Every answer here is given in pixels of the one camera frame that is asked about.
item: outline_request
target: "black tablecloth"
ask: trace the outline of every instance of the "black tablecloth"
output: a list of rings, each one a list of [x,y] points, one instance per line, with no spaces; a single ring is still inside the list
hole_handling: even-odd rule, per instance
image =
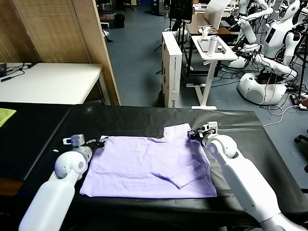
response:
[[[29,174],[19,196],[32,197],[48,180],[57,157],[70,148],[62,145],[62,139],[73,134],[83,133],[87,140],[101,135],[161,138],[166,126],[189,123],[196,129],[207,121],[218,121],[220,134],[235,139],[242,154],[256,165],[276,192],[282,212],[294,221],[306,221],[308,201],[254,112],[76,105]],[[60,150],[60,153],[53,152],[53,149]],[[83,181],[80,180],[75,187],[76,195],[70,212],[81,213],[82,218],[105,213],[178,223],[197,221],[207,226],[217,222],[221,226],[255,224],[256,221],[242,210],[230,191],[218,164],[208,158],[212,163],[211,177],[219,195],[217,198],[89,198],[78,194]]]
[[[71,105],[0,103],[16,113],[0,128],[0,177],[25,180]]]

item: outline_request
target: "trash can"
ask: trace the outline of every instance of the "trash can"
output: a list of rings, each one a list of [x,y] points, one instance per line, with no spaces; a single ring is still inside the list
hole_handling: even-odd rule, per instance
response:
[[[125,27],[125,15],[122,13],[115,15],[115,27],[124,28]]]

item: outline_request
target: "monitor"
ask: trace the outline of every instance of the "monitor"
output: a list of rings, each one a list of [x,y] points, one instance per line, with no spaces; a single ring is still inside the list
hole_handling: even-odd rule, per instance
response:
[[[230,0],[211,0],[205,9],[205,18],[215,30],[219,29],[220,21]]]

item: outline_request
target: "floor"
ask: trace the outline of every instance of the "floor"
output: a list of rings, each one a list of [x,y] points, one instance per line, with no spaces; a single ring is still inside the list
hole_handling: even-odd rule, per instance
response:
[[[161,43],[161,32],[168,28],[168,19],[149,14],[149,7],[138,6],[134,9],[125,12],[125,28],[108,30],[111,33],[109,39],[114,42],[107,46],[122,105],[154,106],[161,89],[161,76],[155,73],[161,69],[162,55],[161,49],[154,49]],[[192,65],[194,69],[204,68],[198,53],[193,54]],[[222,79],[213,85],[235,80],[238,79]],[[308,78],[305,78],[305,83],[308,84]],[[263,125],[279,121],[279,116],[273,116],[268,110],[245,101],[236,87],[237,83],[213,88],[208,105],[215,105],[220,110],[254,111]],[[180,107],[190,108],[193,105],[198,105],[194,89],[181,86]],[[290,105],[287,99],[283,108]],[[308,112],[291,108],[284,114],[281,123],[265,127],[301,188],[308,188],[308,174],[304,172],[304,166],[308,164],[307,143],[298,145],[293,139],[299,134],[306,134],[307,116]]]

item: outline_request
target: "shirt sleeve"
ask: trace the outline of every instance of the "shirt sleeve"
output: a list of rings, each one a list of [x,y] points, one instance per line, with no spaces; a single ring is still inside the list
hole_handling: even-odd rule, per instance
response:
[[[162,180],[169,181],[170,183],[174,184],[178,189],[181,189],[195,179],[204,176],[206,172],[203,166],[201,166],[198,161],[193,160],[190,165],[182,169],[166,174],[154,172],[152,172],[152,174]]]

